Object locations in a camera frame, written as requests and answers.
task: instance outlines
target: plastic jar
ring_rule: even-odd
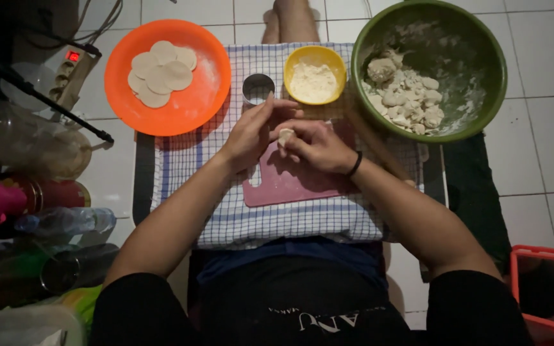
[[[0,165],[47,178],[75,179],[91,160],[91,145],[77,130],[0,100]]]

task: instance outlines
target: orange plate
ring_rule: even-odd
[[[135,97],[127,75],[132,58],[162,40],[192,48],[197,67],[187,89],[173,91],[165,106],[153,109]],[[156,20],[132,30],[114,48],[104,74],[106,98],[114,113],[130,128],[153,136],[175,136],[202,126],[221,108],[230,81],[230,59],[219,40],[199,25],[176,19]]]

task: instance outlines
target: orange basket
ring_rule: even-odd
[[[173,91],[168,103],[149,108],[127,83],[132,59],[157,41],[192,48],[197,66],[185,90]],[[106,98],[114,113],[130,128],[153,136],[175,136],[197,129],[222,107],[230,91],[230,59],[208,30],[185,20],[164,19],[141,25],[114,48],[104,74]]]
[[[514,245],[510,253],[510,272],[512,280],[512,295],[517,302],[520,303],[518,293],[518,263],[516,256],[536,257],[547,260],[554,260],[554,248],[543,248],[540,246]],[[533,322],[542,328],[548,329],[554,333],[554,321],[546,318],[540,318],[527,313],[523,313],[523,318],[526,321]]]

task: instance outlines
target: hand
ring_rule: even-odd
[[[294,162],[304,158],[313,167],[324,172],[346,174],[356,164],[358,154],[333,131],[332,126],[324,121],[292,120],[283,122],[271,132],[271,139],[279,137],[281,129],[292,129],[296,132],[280,147],[282,158],[289,156]]]
[[[273,110],[280,110],[280,114],[287,118],[299,118],[303,116],[303,111],[295,110],[297,106],[295,101],[274,99],[271,92],[266,102],[241,115],[218,153],[227,160],[232,172],[240,172],[258,163],[269,144],[267,122]]]

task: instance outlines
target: plastic bottle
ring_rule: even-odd
[[[0,100],[0,165],[74,180],[90,160],[91,145],[83,134]]]
[[[20,217],[14,229],[40,237],[79,235],[87,232],[107,232],[117,219],[108,208],[64,208],[42,210],[35,215]]]

